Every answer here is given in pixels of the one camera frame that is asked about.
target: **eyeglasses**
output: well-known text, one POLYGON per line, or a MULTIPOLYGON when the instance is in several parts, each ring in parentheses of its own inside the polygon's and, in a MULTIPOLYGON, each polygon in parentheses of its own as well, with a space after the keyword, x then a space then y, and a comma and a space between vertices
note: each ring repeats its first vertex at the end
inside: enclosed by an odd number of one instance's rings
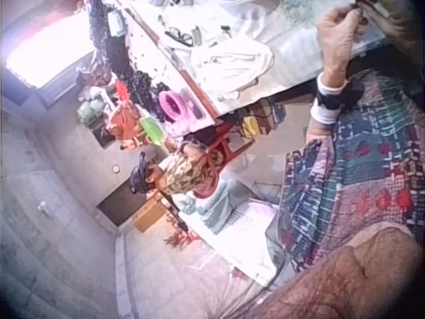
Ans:
POLYGON ((165 32, 170 38, 186 47, 193 47, 193 37, 187 33, 181 34, 178 28, 170 27, 168 31, 165 32))

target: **yellow object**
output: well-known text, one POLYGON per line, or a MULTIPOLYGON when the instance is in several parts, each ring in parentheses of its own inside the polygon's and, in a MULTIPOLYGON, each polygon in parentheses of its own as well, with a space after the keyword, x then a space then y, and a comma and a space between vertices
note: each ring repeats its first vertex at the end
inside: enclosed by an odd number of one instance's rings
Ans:
POLYGON ((260 134, 260 129, 258 127, 257 120, 255 119, 255 117, 253 116, 246 117, 244 119, 244 123, 245 123, 244 131, 247 131, 245 132, 247 133, 246 134, 247 136, 249 135, 255 136, 260 134))

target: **hat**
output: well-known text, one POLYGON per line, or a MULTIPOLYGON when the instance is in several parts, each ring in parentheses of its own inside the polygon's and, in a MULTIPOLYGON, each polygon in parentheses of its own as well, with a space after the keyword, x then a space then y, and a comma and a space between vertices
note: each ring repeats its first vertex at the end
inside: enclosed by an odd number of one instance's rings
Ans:
POLYGON ((146 153, 140 153, 139 165, 133 168, 130 174, 130 185, 134 191, 142 194, 146 194, 155 188, 154 183, 146 182, 146 153))

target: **cardboard box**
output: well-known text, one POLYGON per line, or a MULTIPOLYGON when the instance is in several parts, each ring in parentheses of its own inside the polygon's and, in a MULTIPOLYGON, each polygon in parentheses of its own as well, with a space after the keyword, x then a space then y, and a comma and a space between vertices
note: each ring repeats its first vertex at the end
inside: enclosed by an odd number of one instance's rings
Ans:
POLYGON ((132 217, 135 228, 144 233, 167 212, 161 202, 162 196, 156 195, 143 205, 132 217))

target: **hand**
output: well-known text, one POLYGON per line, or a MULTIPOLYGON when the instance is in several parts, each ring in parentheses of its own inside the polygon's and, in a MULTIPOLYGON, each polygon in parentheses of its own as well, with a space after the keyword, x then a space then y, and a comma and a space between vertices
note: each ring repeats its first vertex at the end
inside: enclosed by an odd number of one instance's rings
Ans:
POLYGON ((173 153, 179 149, 179 143, 169 136, 165 136, 163 144, 170 153, 173 153))
POLYGON ((409 1, 379 0, 387 11, 384 17, 369 0, 360 0, 357 5, 375 22, 385 37, 419 67, 424 65, 424 41, 420 23, 414 21, 413 8, 409 1))
POLYGON ((367 21, 355 5, 340 5, 325 12, 317 22, 317 35, 323 49, 322 83, 339 88, 345 82, 353 42, 365 34, 367 21))

